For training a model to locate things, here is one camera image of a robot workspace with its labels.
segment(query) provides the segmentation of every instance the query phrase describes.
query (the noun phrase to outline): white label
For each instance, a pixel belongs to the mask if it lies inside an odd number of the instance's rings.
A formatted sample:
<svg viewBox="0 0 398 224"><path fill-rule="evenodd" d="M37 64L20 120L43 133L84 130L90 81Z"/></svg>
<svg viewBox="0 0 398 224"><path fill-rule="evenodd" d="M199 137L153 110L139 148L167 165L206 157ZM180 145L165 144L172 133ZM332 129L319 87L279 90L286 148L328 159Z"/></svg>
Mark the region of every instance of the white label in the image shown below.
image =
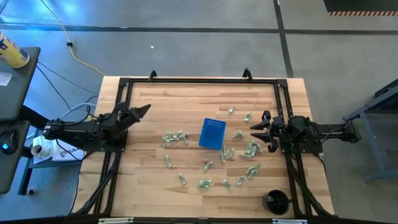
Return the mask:
<svg viewBox="0 0 398 224"><path fill-rule="evenodd" d="M7 86L12 78L11 73L0 72L0 86Z"/></svg>

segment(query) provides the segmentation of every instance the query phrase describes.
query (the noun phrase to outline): butcher block tabletop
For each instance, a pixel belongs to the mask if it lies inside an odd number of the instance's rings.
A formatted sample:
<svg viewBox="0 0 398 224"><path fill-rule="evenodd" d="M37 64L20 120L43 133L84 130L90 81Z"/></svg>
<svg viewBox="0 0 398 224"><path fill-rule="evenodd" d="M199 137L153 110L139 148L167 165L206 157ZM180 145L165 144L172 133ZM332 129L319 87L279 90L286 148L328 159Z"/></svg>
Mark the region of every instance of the butcher block tabletop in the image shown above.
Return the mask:
<svg viewBox="0 0 398 224"><path fill-rule="evenodd" d="M104 77L96 114L109 113L114 107L120 77ZM311 118L304 81L287 79L294 115ZM285 105L283 91L280 90ZM277 116L274 87L257 83L135 83L130 106L152 106L140 123L129 128L126 150L122 153L114 194L112 217L211 217L211 218L293 218L293 208L282 216L275 216L261 205L264 194L280 189L290 198L285 158L280 149L269 153L267 144L250 136L256 130L249 127L261 122L264 110ZM234 106L232 114L228 113ZM243 121L245 114L253 113L251 120ZM224 143L227 150L235 148L232 159L222 163L220 152L199 146L205 118L226 122ZM167 132L190 133L184 141L162 147L162 136ZM243 131L244 140L233 139L236 131ZM246 144L254 140L264 149L252 159L239 157ZM165 166L165 155L173 167ZM333 213L328 183L322 163L311 154L303 154L303 164L309 189L330 213ZM81 167L78 192L73 211L88 200L97 187L104 153L88 156ZM213 161L208 172L207 162ZM221 182L228 179L234 184L248 167L261 165L252 180L230 190ZM183 186L178 173L183 173ZM213 181L209 189L199 189L199 179ZM105 188L103 203L107 199ZM297 187L300 208L304 211L302 192Z"/></svg>

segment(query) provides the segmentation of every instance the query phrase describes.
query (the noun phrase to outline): yellow cable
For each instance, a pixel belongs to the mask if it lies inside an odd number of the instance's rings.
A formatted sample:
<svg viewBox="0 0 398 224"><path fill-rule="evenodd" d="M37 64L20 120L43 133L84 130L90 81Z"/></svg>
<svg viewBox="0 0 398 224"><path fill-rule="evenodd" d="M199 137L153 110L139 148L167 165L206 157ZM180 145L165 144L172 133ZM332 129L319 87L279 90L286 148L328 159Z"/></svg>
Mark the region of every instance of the yellow cable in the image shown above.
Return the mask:
<svg viewBox="0 0 398 224"><path fill-rule="evenodd" d="M54 17L58 20L59 24L61 25L61 27L62 27L62 29L63 29L63 31L64 31L64 33L65 33L65 36L67 37L68 42L70 42L70 39L69 39L67 30L65 30L65 28L64 28L64 26L62 25L61 21L58 19L58 17L55 15L55 13L46 5L46 3L43 2L43 0L41 0L41 2L42 2L42 3L44 4L44 6L54 15ZM89 64L87 64L86 62L84 62L84 61L78 59L78 58L75 56L75 54L73 53L72 46L69 46L69 50L70 50L70 53L72 54L73 58L74 58L76 61L82 63L83 65L86 65L87 67L90 67L90 68L96 70L98 73L102 74L103 76L106 76L105 73L101 72L101 70L99 70L98 68L96 68L96 67L94 67L94 66L92 66L92 65L89 65Z"/></svg>

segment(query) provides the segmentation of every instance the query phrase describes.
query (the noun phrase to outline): black cup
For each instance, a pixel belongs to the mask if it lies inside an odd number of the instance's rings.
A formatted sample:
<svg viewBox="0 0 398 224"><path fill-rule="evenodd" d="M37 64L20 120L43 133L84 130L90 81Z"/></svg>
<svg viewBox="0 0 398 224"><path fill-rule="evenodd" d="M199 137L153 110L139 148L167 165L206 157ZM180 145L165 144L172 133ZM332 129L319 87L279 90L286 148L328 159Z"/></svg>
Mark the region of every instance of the black cup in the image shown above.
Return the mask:
<svg viewBox="0 0 398 224"><path fill-rule="evenodd" d="M283 215L289 210L290 200L280 190L271 190L262 197L262 206L275 215Z"/></svg>

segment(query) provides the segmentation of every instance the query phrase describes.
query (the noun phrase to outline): computer mouse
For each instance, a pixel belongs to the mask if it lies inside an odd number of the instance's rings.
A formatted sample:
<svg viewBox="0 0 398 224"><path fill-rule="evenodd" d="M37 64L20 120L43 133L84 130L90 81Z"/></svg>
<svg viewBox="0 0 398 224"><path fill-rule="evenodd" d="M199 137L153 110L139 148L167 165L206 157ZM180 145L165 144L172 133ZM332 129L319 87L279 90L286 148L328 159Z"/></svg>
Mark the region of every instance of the computer mouse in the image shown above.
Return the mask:
<svg viewBox="0 0 398 224"><path fill-rule="evenodd" d="M0 134L0 149L4 154L10 155L17 151L18 140L15 129L5 130Z"/></svg>

